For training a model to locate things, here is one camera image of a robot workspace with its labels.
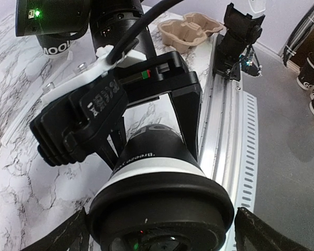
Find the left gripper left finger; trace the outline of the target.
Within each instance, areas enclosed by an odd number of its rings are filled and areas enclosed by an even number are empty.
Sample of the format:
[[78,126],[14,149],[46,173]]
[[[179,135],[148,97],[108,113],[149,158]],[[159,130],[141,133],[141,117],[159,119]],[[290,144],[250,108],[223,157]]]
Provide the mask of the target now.
[[88,250],[89,232],[86,226],[85,208],[75,212],[52,232],[22,251]]

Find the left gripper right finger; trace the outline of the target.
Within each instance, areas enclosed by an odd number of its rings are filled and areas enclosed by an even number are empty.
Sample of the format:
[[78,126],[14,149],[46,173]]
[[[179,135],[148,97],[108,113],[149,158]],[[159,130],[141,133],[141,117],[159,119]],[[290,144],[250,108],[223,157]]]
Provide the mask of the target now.
[[235,216],[236,250],[308,250],[274,230],[245,207]]

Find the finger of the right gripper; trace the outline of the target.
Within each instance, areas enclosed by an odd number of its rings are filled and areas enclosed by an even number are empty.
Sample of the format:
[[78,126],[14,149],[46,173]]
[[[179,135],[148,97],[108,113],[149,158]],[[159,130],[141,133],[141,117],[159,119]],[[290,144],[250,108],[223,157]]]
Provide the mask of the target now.
[[117,164],[118,158],[127,144],[127,136],[125,129],[124,117],[121,117],[115,127],[110,131],[109,135],[101,146],[99,156],[113,170]]

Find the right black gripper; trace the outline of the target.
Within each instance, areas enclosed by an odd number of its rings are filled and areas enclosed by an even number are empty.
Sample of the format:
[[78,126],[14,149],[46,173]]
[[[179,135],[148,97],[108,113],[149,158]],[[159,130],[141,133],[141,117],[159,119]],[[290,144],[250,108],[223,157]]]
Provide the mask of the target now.
[[[127,68],[114,71],[129,99],[128,107],[159,99],[169,94],[180,133],[193,158],[198,160],[198,125],[201,109],[201,84],[176,52],[168,52]],[[178,91],[189,88],[193,92]]]

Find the black paper coffee cup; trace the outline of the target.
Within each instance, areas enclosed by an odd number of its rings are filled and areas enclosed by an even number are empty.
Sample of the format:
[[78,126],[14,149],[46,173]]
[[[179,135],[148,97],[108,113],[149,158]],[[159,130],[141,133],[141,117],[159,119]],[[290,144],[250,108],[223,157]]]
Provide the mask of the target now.
[[207,190],[214,185],[177,133],[168,126],[152,124],[129,139],[103,187],[144,192]]

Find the black plastic cup lid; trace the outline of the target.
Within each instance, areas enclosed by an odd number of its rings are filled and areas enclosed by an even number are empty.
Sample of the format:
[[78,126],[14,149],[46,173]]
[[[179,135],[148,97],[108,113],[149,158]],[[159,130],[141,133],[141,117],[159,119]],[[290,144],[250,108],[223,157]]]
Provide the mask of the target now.
[[232,202],[218,183],[156,173],[103,188],[87,225],[102,250],[219,250],[233,218]]

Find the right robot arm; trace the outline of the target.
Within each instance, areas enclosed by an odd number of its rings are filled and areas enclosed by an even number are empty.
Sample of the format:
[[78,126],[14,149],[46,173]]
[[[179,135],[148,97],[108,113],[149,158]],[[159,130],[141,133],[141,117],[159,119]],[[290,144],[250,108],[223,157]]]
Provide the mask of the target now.
[[41,43],[72,41],[91,33],[97,60],[49,90],[30,123],[38,152],[50,166],[98,154],[114,168],[127,143],[128,108],[168,94],[181,141],[198,157],[201,86],[181,55],[157,55],[148,26],[176,1],[144,12],[140,1],[17,1],[15,33]]

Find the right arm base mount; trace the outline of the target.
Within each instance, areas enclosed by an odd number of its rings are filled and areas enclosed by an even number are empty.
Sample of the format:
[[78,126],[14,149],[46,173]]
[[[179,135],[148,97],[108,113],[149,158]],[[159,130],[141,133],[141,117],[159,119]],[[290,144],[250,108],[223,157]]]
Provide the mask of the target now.
[[241,54],[262,34],[266,1],[231,1],[223,19],[226,34],[217,44],[214,73],[240,80]]

